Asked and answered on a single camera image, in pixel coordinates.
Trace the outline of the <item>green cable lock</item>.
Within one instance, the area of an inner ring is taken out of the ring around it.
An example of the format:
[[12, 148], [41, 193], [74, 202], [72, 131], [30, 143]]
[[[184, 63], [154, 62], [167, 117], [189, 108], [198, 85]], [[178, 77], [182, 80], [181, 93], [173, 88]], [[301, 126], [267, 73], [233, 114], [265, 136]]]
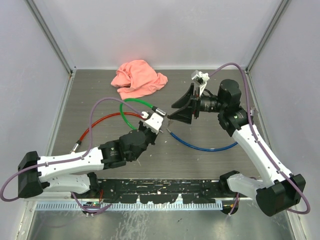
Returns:
[[134, 127], [129, 120], [127, 120], [127, 117], [125, 116], [124, 114], [124, 110], [123, 110], [123, 107], [126, 106], [126, 107], [129, 107], [130, 110], [133, 110], [134, 113], [138, 114], [140, 117], [142, 117], [142, 110], [139, 110], [139, 111], [136, 111], [134, 109], [134, 107], [132, 106], [132, 104], [136, 105], [136, 104], [140, 104], [140, 105], [143, 105], [144, 107], [148, 108], [150, 111], [146, 111], [147, 113], [159, 113], [159, 114], [162, 114], [164, 115], [164, 119], [165, 117], [167, 116], [167, 113], [160, 109], [159, 107], [157, 107], [156, 105], [154, 104], [151, 104], [145, 100], [141, 100], [141, 99], [138, 99], [138, 98], [127, 98], [125, 100], [123, 100], [123, 103], [120, 104], [119, 106], [119, 112], [120, 112], [120, 115], [122, 117], [122, 119], [124, 120], [124, 122], [133, 130], [137, 130], [136, 127]]

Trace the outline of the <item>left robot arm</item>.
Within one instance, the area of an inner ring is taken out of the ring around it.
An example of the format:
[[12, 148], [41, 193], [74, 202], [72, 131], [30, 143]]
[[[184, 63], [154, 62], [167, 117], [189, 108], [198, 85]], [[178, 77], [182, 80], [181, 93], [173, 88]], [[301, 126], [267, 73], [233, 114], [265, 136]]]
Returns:
[[108, 141], [89, 152], [59, 156], [39, 156], [36, 151], [25, 154], [18, 171], [18, 197], [27, 199], [43, 192], [74, 192], [95, 198], [100, 185], [94, 171], [114, 169], [136, 161], [149, 145], [154, 145], [162, 123], [150, 118], [139, 122], [118, 140]]

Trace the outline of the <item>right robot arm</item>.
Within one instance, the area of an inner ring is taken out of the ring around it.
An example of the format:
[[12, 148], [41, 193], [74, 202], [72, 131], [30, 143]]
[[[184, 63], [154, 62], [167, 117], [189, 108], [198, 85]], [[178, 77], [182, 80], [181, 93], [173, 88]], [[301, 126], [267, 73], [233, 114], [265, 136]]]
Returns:
[[246, 152], [258, 170], [261, 180], [246, 177], [233, 170], [219, 177], [219, 191], [225, 197], [234, 193], [256, 200], [267, 216], [288, 210], [301, 200], [306, 180], [301, 174], [294, 175], [274, 155], [253, 124], [252, 116], [241, 107], [239, 84], [224, 79], [217, 95], [200, 95], [192, 83], [188, 91], [171, 107], [176, 111], [170, 120], [191, 124], [201, 112], [217, 113], [219, 125]]

